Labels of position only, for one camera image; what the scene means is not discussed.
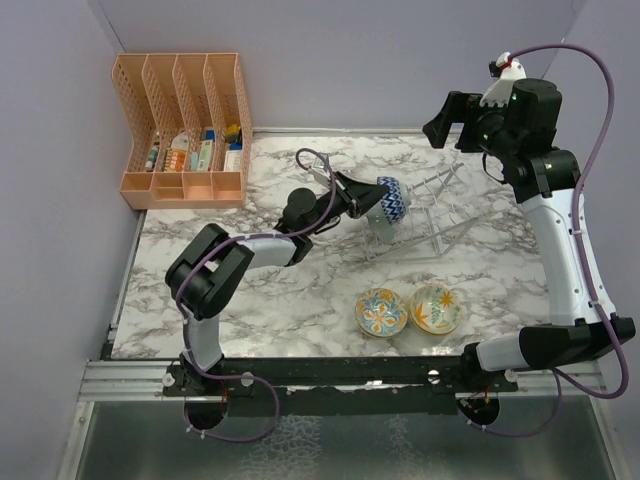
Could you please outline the yellow leaf patterned bowl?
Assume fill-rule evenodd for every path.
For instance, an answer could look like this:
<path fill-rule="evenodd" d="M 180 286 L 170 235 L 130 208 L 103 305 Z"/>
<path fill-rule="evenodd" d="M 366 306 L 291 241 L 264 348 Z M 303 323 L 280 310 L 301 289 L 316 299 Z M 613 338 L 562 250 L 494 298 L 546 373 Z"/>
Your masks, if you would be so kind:
<path fill-rule="evenodd" d="M 438 284 L 417 289 L 409 299 L 408 309 L 413 324 L 432 335 L 452 333 L 467 317 L 456 293 Z"/>

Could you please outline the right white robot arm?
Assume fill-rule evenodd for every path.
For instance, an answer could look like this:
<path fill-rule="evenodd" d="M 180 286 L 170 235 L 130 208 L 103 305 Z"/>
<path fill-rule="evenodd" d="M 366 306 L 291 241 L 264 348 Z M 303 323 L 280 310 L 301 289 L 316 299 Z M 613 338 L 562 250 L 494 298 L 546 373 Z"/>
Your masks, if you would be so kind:
<path fill-rule="evenodd" d="M 481 391 L 496 371 L 541 370 L 618 352 L 635 336 L 601 284 L 578 192 L 580 168 L 573 153 L 554 146 L 562 95 L 540 79 L 513 83 L 505 99 L 490 106 L 479 94 L 452 91 L 423 132 L 435 149 L 454 124 L 455 145 L 502 165 L 502 183 L 513 189 L 539 248 L 549 292 L 549 321 L 518 333 L 466 347 L 461 383 Z"/>

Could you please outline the teal ceramic bowl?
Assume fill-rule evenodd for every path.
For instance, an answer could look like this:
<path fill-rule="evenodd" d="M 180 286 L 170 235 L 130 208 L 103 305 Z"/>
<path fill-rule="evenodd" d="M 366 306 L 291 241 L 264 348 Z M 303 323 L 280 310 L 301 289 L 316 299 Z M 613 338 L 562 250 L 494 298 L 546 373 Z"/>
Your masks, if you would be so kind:
<path fill-rule="evenodd" d="M 396 230 L 385 217 L 380 204 L 376 204 L 367 212 L 366 219 L 378 241 L 383 244 L 391 244 L 394 241 Z"/>

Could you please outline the blue orange floral bowl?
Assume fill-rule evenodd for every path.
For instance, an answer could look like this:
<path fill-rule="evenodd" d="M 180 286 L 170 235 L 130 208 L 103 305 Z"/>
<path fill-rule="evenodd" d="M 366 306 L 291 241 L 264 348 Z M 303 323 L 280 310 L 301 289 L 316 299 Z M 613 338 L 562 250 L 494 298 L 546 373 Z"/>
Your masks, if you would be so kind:
<path fill-rule="evenodd" d="M 365 334 L 387 339 L 405 328 L 408 311 L 397 293 L 385 288 L 374 288 L 358 297 L 355 320 Z"/>

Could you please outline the red patterned bowl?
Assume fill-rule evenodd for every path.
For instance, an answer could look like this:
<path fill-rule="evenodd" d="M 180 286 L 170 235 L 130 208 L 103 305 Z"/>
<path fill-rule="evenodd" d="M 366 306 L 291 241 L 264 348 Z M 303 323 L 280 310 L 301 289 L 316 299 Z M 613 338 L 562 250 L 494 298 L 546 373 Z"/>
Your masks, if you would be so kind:
<path fill-rule="evenodd" d="M 397 178 L 390 176 L 379 176 L 376 182 L 388 188 L 380 200 L 380 205 L 387 222 L 396 225 L 404 219 L 411 205 L 409 188 Z"/>

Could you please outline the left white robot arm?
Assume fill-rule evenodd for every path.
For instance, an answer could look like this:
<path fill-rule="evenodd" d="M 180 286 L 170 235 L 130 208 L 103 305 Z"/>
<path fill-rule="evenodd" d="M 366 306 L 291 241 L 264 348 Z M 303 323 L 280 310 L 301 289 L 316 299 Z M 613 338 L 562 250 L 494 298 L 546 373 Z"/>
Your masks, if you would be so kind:
<path fill-rule="evenodd" d="M 195 392 L 214 392 L 221 381 L 240 379 L 221 374 L 219 315 L 232 299 L 245 273 L 263 267 L 289 267 L 311 250 L 310 237 L 346 214 L 359 218 L 374 208 L 390 187 L 330 175 L 329 192 L 316 196 L 308 188 L 292 191 L 274 229 L 232 235 L 208 224 L 173 262 L 165 276 L 172 298 L 183 315 L 181 364 Z"/>

